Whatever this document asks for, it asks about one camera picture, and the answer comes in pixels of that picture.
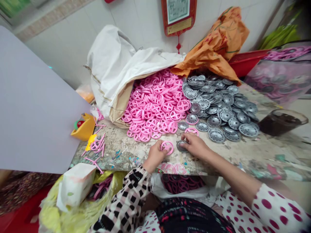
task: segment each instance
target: patterned fabric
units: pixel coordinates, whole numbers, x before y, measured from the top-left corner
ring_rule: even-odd
[[[123,180],[119,191],[105,208],[91,232],[133,232],[147,194],[151,191],[151,175],[142,167],[132,170]]]
[[[58,174],[14,171],[0,190],[0,216],[18,209],[59,177]]]
[[[201,202],[188,198],[165,200],[156,211],[141,214],[151,191],[151,175],[140,166],[124,178],[119,191],[91,226],[90,232],[311,232],[311,216],[296,202],[263,184],[251,210],[233,193],[217,198],[221,217]]]
[[[233,233],[227,222],[210,207],[193,199],[166,199],[157,209],[161,232]]]
[[[159,219],[156,212],[148,210],[139,217],[139,227],[134,233],[160,233]]]
[[[240,232],[311,232],[311,216],[298,203],[265,184],[255,196],[251,210],[229,191],[220,195],[216,204],[224,209],[222,214]]]

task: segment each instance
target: hand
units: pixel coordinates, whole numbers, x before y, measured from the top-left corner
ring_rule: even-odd
[[[189,151],[193,156],[201,159],[201,160],[206,160],[206,158],[214,154],[215,152],[212,151],[206,144],[205,142],[196,136],[194,133],[183,133],[181,135],[181,139],[185,140],[189,143],[183,143],[180,146],[185,148],[187,151]]]
[[[162,140],[158,140],[149,150],[148,158],[143,164],[143,168],[150,174],[155,171],[157,166],[163,161],[167,155],[167,150],[161,150]]]

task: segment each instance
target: work table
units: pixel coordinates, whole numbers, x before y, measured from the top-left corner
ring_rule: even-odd
[[[249,101],[257,104],[256,116],[259,120],[262,120],[272,110],[280,108],[275,102],[245,83],[240,86],[240,93],[244,94]],[[127,129],[118,128],[108,120],[102,120],[98,124],[106,125],[97,133],[99,136],[106,133],[104,157],[100,157],[97,161],[102,170],[130,171],[143,164],[150,147],[156,142],[154,139],[146,143],[136,142],[127,136]],[[175,134],[162,135],[160,139],[172,142],[174,151],[165,158],[155,172],[218,175],[208,164],[203,164],[189,153],[181,153],[177,150],[176,142],[180,140],[182,133],[183,131],[178,129]],[[212,142],[207,132],[199,133],[212,150],[254,177],[311,181],[311,145],[303,142],[305,137],[299,137],[294,132],[286,133],[281,137],[272,137],[260,132],[255,138],[242,136],[240,142],[226,140],[223,143]],[[86,145],[87,142],[79,144],[72,160],[73,165],[80,162],[90,163],[81,157]],[[90,152],[86,157],[92,160],[98,158],[94,152]]]

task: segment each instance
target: dark liquid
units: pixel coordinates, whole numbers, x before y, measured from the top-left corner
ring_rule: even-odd
[[[271,136],[279,136],[301,125],[301,121],[291,115],[271,115],[266,116],[259,122],[261,132]]]

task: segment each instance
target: red framed wall hanging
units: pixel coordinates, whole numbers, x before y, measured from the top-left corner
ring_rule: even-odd
[[[179,36],[191,29],[195,22],[197,0],[161,0],[164,33],[166,36]]]

